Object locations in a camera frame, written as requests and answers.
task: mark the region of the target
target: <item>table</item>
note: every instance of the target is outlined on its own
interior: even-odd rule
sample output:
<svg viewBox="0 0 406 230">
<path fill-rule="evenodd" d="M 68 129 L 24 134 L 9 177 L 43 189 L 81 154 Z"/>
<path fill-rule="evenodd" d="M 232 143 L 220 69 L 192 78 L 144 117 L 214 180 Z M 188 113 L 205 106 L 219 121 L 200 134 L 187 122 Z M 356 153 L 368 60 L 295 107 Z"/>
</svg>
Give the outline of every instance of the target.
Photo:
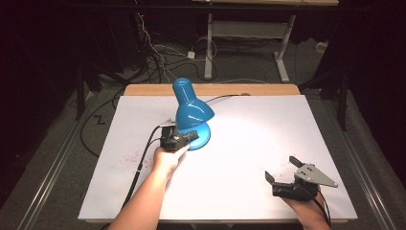
<svg viewBox="0 0 406 230">
<path fill-rule="evenodd" d="M 357 219 L 305 96 L 299 94 L 296 86 L 194 84 L 193 87 L 204 101 L 229 94 L 252 96 L 209 103 L 215 113 L 209 121 L 212 138 L 204 148 L 185 153 L 173 173 L 161 210 L 162 222 L 294 221 L 293 211 L 272 196 L 272 186 L 264 178 L 264 171 L 269 171 L 277 181 L 292 182 L 295 167 L 288 163 L 289 155 L 315 164 L 339 184 L 337 189 L 322 189 L 333 221 Z M 116 217 L 150 132 L 168 117 L 173 118 L 176 107 L 169 84 L 126 88 L 79 219 L 109 222 Z M 148 150 L 136 189 L 150 172 L 153 150 L 158 145 Z"/>
<path fill-rule="evenodd" d="M 229 3 L 229 4 L 269 4 L 269 5 L 291 5 L 291 6 L 337 6 L 338 0 L 211 0 L 206 1 L 210 4 Z M 236 36 L 236 37 L 258 37 L 258 38 L 281 38 L 281 48 L 274 53 L 274 58 L 281 76 L 282 82 L 289 82 L 286 68 L 283 64 L 283 55 L 289 41 L 290 34 L 296 15 L 291 15 L 286 23 L 267 23 L 267 22 L 242 22 L 242 21 L 221 21 L 213 20 L 213 14 L 209 13 L 208 31 L 207 31 L 207 50 L 205 62 L 204 78 L 212 78 L 213 66 L 213 36 Z"/>
</svg>

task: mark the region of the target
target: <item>human arm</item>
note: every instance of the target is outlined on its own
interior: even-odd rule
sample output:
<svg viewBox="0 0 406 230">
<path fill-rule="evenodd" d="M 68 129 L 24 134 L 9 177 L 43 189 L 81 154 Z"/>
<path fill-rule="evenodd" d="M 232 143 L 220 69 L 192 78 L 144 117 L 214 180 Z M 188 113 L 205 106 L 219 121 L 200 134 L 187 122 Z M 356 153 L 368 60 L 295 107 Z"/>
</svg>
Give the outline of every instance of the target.
<svg viewBox="0 0 406 230">
<path fill-rule="evenodd" d="M 151 173 L 116 216 L 109 227 L 110 230 L 156 229 L 167 182 L 178 165 L 179 158 L 188 148 L 189 145 L 177 152 L 166 152 L 160 147 L 155 150 Z"/>
<path fill-rule="evenodd" d="M 316 195 L 315 199 L 324 207 L 324 201 L 320 193 Z M 296 213 L 304 230 L 330 229 L 322 210 L 313 200 L 308 202 L 301 202 L 289 198 L 282 198 L 282 200 Z"/>
</svg>

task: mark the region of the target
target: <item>lamp shade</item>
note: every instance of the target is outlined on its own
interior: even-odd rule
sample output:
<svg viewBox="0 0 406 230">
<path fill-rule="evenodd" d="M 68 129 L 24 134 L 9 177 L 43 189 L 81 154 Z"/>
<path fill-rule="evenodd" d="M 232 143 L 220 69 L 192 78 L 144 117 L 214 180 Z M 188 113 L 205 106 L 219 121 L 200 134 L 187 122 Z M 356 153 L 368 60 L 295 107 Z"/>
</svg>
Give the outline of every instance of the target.
<svg viewBox="0 0 406 230">
<path fill-rule="evenodd" d="M 172 88 L 179 102 L 176 111 L 178 129 L 197 127 L 213 118 L 213 110 L 206 103 L 196 98 L 190 80 L 185 78 L 177 79 Z"/>
<path fill-rule="evenodd" d="M 210 140 L 211 131 L 206 122 L 213 118 L 214 112 L 206 103 L 196 98 L 188 79 L 177 79 L 172 88 L 179 102 L 175 121 L 179 133 L 196 130 L 199 138 L 190 142 L 189 150 L 200 149 Z"/>
</svg>

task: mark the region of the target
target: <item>gray carpet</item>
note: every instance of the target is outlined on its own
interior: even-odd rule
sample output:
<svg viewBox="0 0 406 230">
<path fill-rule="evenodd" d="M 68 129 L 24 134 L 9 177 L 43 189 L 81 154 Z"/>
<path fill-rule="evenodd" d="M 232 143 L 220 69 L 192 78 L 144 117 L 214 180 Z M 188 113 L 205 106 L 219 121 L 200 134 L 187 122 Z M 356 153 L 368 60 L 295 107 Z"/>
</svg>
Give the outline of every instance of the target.
<svg viewBox="0 0 406 230">
<path fill-rule="evenodd" d="M 299 84 L 312 78 L 322 58 L 322 55 L 314 51 L 315 45 L 313 40 L 299 46 L 289 44 L 283 60 L 293 83 Z M 225 48 L 219 50 L 214 58 L 217 71 L 215 81 L 280 83 L 275 62 L 271 58 L 278 46 L 278 42 L 271 41 L 265 47 L 247 48 L 238 53 Z M 180 51 L 186 54 L 189 50 L 177 44 L 170 44 L 170 47 L 176 49 L 173 51 L 175 53 Z M 163 55 L 169 61 L 182 58 Z M 204 82 L 196 75 L 197 68 L 199 76 L 203 76 L 203 63 L 189 62 L 197 67 L 186 64 L 174 68 L 166 72 L 168 78 L 162 77 L 163 82 L 173 81 L 172 75 L 188 77 L 192 82 Z M 127 70 L 124 76 L 131 73 L 132 70 Z M 83 127 L 83 141 L 87 148 L 96 154 L 100 153 L 115 111 L 108 101 L 122 89 L 106 76 L 101 76 L 101 81 L 102 91 L 90 94 L 82 120 L 75 121 L 74 94 L 49 127 L 46 138 L 0 211 L 0 229 L 17 229 L 19 224 L 20 229 L 101 229 L 104 226 L 78 220 L 79 209 L 98 160 L 82 144 L 79 135 L 81 128 Z M 337 125 L 334 100 L 321 100 L 318 90 L 306 90 L 304 94 L 359 217 L 348 223 L 333 224 L 332 228 L 402 229 L 406 224 L 404 187 L 373 140 L 351 93 L 348 99 L 346 132 Z M 91 114 L 105 103 L 100 110 Z M 92 116 L 83 126 L 84 119 L 89 115 Z M 189 226 L 160 225 L 160 229 L 181 228 L 187 229 Z M 226 229 L 226 226 L 201 225 L 199 229 Z M 233 229 L 298 229 L 298 225 L 235 225 Z"/>
</svg>

